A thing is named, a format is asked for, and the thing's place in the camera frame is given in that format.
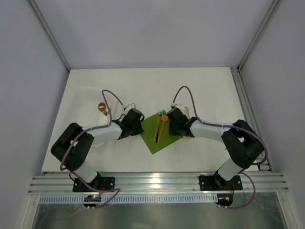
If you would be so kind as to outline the orange plastic spoon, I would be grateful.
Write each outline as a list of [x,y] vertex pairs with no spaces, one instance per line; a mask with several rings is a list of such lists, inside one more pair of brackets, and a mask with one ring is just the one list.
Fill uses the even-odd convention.
[[161,122],[162,122],[162,124],[161,124],[161,128],[160,128],[160,130],[159,130],[159,132],[158,132],[158,137],[157,137],[157,143],[159,143],[160,142],[160,138],[161,138],[161,135],[162,135],[162,132],[163,132],[163,128],[164,128],[164,125],[165,125],[165,123],[167,122],[169,120],[169,118],[168,118],[168,116],[167,115],[163,115],[162,117],[161,117]]

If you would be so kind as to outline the green paper napkin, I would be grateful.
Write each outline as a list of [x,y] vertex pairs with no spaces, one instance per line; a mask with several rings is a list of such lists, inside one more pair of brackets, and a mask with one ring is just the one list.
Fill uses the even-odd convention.
[[156,113],[142,121],[141,137],[151,154],[155,154],[180,140],[180,135],[170,135],[170,121],[163,121]]

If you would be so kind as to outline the orange plastic knife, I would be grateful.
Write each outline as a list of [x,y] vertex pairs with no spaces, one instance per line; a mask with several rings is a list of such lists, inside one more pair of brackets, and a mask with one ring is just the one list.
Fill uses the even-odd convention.
[[159,129],[160,120],[161,120],[161,117],[158,116],[157,117],[157,122],[156,122],[156,127],[155,127],[155,132],[154,132],[154,136],[153,136],[153,142],[156,141],[156,137],[157,137],[157,133],[158,133],[158,129]]

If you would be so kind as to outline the iridescent metal fork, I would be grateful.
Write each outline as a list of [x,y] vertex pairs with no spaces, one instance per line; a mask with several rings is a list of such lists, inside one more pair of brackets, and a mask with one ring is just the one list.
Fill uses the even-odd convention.
[[[162,117],[164,115],[164,113],[165,113],[164,109],[160,110],[159,116]],[[160,128],[161,128],[161,121],[160,121],[160,124],[159,124],[158,132],[159,132]]]

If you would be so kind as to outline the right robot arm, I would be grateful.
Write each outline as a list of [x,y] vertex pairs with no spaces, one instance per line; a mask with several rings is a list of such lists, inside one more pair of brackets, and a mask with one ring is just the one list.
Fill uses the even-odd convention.
[[188,119],[177,107],[172,108],[167,116],[170,120],[170,134],[222,142],[229,153],[229,159],[213,175],[198,177],[201,191],[243,189],[238,174],[248,169],[266,152],[264,142],[246,121],[237,120],[231,125],[221,125],[197,117]]

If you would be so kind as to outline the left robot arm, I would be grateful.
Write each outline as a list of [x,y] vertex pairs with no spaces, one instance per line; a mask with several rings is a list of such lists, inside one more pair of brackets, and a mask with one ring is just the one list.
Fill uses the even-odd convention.
[[121,140],[144,132],[144,115],[136,108],[130,109],[121,118],[111,120],[106,125],[84,129],[77,123],[71,123],[51,147],[51,154],[60,161],[60,170],[67,169],[76,176],[74,192],[80,188],[85,191],[114,189],[104,184],[104,178],[86,161],[91,146],[106,141]]

